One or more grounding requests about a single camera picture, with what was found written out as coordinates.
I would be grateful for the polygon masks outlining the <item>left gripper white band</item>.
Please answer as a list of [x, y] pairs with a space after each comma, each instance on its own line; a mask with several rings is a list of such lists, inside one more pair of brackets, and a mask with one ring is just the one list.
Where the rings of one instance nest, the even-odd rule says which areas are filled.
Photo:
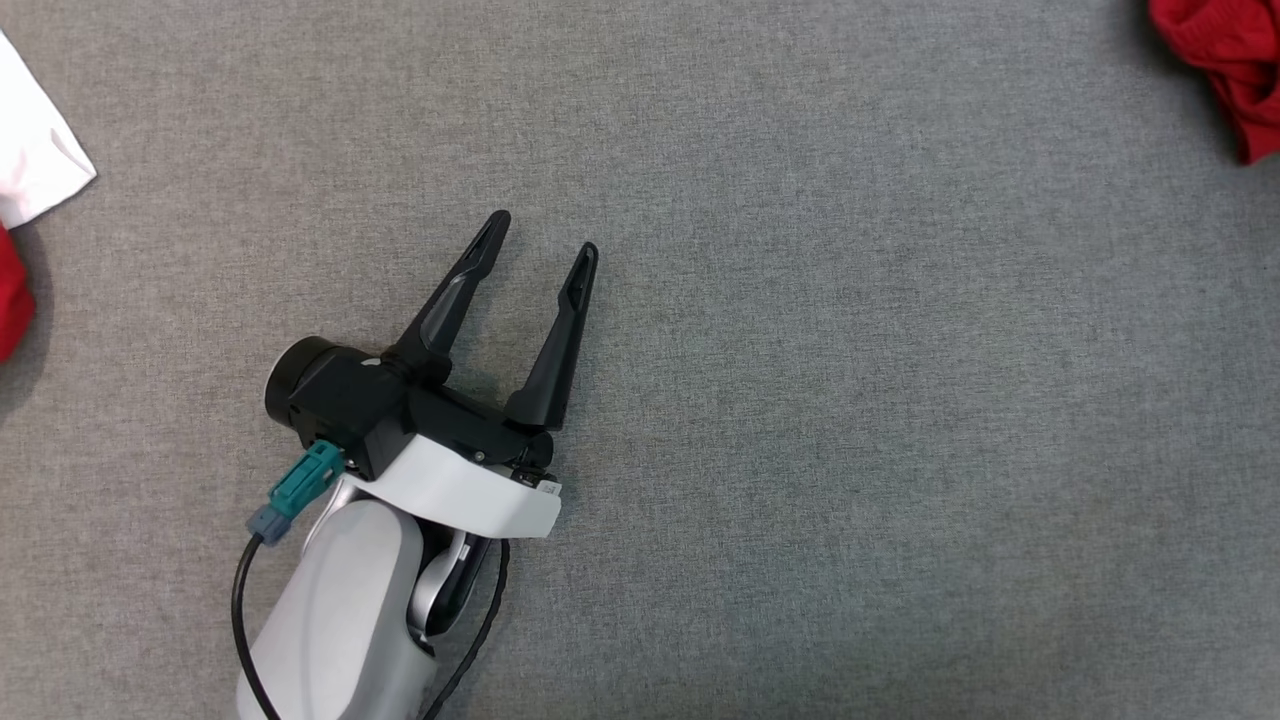
[[[385, 350], [385, 365], [412, 386], [444, 383], [451, 350], [477, 287], [503, 247], [511, 214], [497, 210], [429, 300]], [[387, 438], [397, 455], [351, 468], [340, 488], [412, 518], [493, 539], [544, 538], [561, 514], [552, 432], [561, 430], [599, 264], [586, 242], [557, 295], [557, 315], [506, 414], [445, 387], [411, 389]]]

